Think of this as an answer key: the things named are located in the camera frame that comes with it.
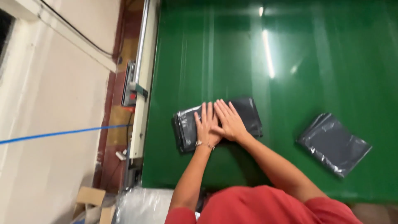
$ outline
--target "gray plastic mailer bag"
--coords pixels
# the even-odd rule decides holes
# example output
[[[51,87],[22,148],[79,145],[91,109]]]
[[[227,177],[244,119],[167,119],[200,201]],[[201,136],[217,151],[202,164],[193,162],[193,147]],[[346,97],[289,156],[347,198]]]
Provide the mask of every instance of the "gray plastic mailer bag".
[[[246,130],[254,137],[262,137],[262,125],[258,116],[256,105],[251,97],[239,98],[234,100],[226,100],[231,102],[241,117]],[[202,115],[202,106],[196,106],[187,110],[178,111],[173,115],[173,128],[176,136],[176,142],[181,152],[189,152],[195,150],[196,122],[193,114],[197,112],[199,118]]]
[[[319,115],[296,141],[336,175],[345,177],[372,149],[332,114]]]

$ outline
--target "red shirt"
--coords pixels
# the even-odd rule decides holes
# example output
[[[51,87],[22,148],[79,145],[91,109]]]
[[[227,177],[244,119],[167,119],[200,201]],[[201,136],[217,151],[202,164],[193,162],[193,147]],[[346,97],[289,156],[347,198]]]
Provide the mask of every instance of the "red shirt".
[[[165,224],[361,223],[349,207],[324,197],[305,203],[269,186],[230,187],[213,195],[196,222],[188,208],[174,208]]]

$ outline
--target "left hand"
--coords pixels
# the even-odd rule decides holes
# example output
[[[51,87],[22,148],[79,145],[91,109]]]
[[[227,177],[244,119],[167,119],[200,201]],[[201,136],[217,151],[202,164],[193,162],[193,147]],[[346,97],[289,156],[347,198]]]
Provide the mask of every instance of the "left hand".
[[[194,113],[197,129],[197,139],[202,142],[202,145],[215,146],[222,136],[211,131],[212,126],[219,124],[217,114],[213,114],[213,104],[209,102],[206,112],[206,103],[202,103],[202,121],[200,121],[198,113]]]

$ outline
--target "green conveyor belt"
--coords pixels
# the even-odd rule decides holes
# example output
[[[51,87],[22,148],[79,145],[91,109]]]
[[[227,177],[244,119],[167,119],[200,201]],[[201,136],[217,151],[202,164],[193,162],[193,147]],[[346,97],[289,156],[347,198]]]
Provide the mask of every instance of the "green conveyor belt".
[[[164,2],[142,185],[174,188],[192,157],[177,150],[173,113],[240,96],[256,102],[264,132],[260,141],[327,195],[398,202],[398,3]],[[323,112],[373,145],[345,179],[294,142]],[[212,152],[202,186],[267,183],[250,155],[229,145]]]

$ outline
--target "cardboard box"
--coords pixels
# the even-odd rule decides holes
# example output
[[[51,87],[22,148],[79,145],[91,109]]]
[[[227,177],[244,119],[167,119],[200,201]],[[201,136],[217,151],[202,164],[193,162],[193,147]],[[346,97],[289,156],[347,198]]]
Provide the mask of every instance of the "cardboard box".
[[[115,199],[104,201],[105,191],[91,187],[81,187],[76,198],[73,224],[111,224],[115,213]]]

